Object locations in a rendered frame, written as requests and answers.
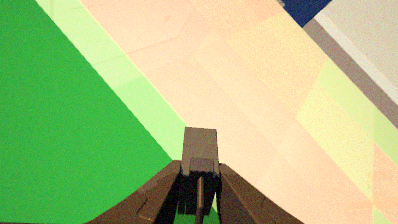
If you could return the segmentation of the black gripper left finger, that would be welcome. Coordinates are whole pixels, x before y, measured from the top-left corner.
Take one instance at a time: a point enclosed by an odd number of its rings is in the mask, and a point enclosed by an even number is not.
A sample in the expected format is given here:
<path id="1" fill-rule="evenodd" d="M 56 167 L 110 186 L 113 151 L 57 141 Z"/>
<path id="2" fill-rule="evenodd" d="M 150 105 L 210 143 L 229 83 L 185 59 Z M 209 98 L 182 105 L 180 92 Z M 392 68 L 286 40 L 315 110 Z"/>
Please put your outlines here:
<path id="1" fill-rule="evenodd" d="M 174 224 L 181 160 L 173 160 L 140 188 L 83 224 Z"/>

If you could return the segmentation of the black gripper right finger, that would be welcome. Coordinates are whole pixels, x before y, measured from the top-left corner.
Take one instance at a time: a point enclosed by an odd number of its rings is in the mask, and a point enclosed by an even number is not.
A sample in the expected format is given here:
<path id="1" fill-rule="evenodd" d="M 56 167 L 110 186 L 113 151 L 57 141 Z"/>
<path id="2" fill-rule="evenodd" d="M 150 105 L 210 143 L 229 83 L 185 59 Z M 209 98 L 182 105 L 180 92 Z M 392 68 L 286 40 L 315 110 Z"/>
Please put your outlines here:
<path id="1" fill-rule="evenodd" d="M 220 224 L 305 224 L 271 201 L 225 163 L 219 163 L 216 204 Z"/>

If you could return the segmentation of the green circuit board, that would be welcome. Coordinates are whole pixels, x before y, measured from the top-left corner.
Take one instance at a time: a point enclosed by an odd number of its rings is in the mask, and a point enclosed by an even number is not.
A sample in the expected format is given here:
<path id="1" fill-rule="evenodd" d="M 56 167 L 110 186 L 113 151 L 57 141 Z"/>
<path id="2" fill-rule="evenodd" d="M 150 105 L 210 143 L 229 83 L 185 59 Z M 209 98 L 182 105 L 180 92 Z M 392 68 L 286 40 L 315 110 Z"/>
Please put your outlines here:
<path id="1" fill-rule="evenodd" d="M 89 222 L 171 161 L 35 0 L 0 0 L 0 222 Z"/>

